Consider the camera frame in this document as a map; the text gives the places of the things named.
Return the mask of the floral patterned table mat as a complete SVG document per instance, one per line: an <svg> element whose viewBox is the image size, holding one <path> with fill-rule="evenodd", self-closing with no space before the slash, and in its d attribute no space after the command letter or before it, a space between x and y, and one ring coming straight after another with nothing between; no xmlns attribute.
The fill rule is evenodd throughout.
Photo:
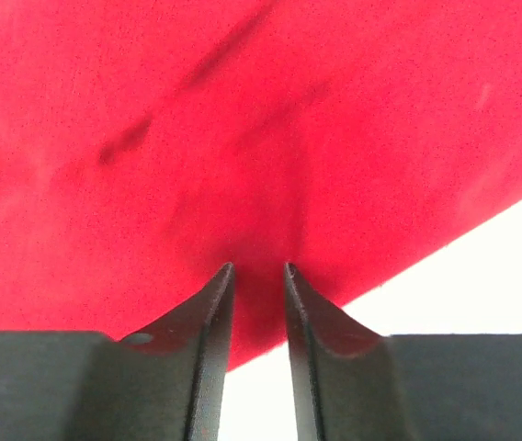
<svg viewBox="0 0 522 441"><path fill-rule="evenodd" d="M522 200L344 307L388 334L522 334ZM221 440L294 440L285 344L230 371Z"/></svg>

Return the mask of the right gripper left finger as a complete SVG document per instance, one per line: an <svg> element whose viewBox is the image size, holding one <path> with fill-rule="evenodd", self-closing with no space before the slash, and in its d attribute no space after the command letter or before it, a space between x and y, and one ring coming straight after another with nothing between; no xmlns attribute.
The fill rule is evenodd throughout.
<svg viewBox="0 0 522 441"><path fill-rule="evenodd" d="M214 440L235 271L113 340L0 331L0 440Z"/></svg>

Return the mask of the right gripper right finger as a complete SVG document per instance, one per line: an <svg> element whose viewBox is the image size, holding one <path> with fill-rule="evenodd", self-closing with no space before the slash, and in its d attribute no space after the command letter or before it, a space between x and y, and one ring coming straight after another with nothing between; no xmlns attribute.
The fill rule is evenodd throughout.
<svg viewBox="0 0 522 441"><path fill-rule="evenodd" d="M382 336L284 268L301 440L522 440L522 334Z"/></svg>

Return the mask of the red t-shirt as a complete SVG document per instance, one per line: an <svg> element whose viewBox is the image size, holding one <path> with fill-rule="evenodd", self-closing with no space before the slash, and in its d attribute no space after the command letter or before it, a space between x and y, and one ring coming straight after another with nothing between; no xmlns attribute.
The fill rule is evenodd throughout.
<svg viewBox="0 0 522 441"><path fill-rule="evenodd" d="M522 198L522 1L0 1L0 329L113 336L237 269L355 299Z"/></svg>

